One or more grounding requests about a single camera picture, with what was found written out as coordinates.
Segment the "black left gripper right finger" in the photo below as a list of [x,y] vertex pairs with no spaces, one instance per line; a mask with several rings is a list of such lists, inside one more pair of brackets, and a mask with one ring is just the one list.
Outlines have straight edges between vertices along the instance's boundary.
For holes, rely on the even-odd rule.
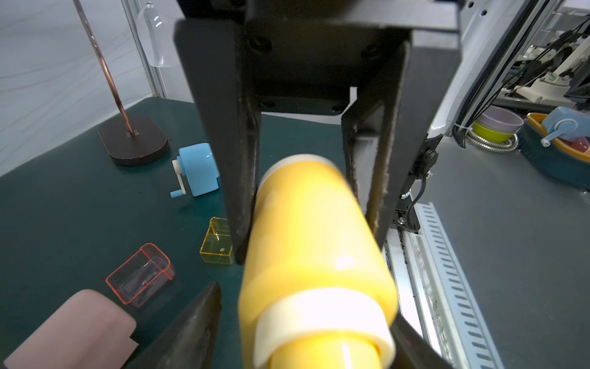
[[401,314],[396,316],[390,332],[396,344],[396,356],[390,365],[391,369],[453,369]]

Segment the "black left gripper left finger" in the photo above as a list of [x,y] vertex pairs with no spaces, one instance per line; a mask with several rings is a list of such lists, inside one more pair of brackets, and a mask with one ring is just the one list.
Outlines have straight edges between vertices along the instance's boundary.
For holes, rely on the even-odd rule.
[[127,368],[212,368],[222,310],[218,283],[208,284]]

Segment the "yellow pencil sharpener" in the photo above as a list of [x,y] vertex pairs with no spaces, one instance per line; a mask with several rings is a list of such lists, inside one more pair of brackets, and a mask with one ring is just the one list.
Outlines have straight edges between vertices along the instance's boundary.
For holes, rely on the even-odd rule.
[[346,179],[292,155],[262,178],[238,300],[246,368],[387,368],[397,289]]

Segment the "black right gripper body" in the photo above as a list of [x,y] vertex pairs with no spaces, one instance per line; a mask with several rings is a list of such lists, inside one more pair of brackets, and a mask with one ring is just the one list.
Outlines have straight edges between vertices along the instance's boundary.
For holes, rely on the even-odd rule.
[[339,115],[380,74],[459,59],[457,1],[181,1],[175,46],[202,115]]

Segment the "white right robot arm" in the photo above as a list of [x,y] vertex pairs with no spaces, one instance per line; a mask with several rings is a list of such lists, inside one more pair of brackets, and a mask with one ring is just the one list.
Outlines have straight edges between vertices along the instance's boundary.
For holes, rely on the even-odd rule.
[[536,31],[544,1],[182,1],[175,47],[221,174],[243,264],[264,112],[336,115],[378,245],[441,136],[467,124]]

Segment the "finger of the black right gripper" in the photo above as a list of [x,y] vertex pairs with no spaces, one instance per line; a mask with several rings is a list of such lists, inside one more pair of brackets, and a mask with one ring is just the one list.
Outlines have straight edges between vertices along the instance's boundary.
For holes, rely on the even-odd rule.
[[229,19],[177,22],[175,46],[213,152],[234,259],[244,264],[258,190],[261,108],[244,30]]
[[379,247],[461,57],[459,33],[411,31],[342,117],[347,180]]

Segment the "yellow transparent tray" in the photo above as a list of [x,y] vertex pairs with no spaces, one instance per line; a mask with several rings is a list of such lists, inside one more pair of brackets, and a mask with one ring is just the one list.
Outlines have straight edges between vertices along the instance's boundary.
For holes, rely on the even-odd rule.
[[210,219],[200,254],[208,264],[233,264],[233,244],[227,219]]

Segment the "blue pencil sharpener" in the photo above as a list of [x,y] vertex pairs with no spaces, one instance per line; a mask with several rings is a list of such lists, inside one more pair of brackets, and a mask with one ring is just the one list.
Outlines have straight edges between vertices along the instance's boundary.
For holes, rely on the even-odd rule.
[[180,148],[172,161],[180,188],[170,193],[171,198],[187,195],[206,195],[219,189],[220,174],[208,143]]

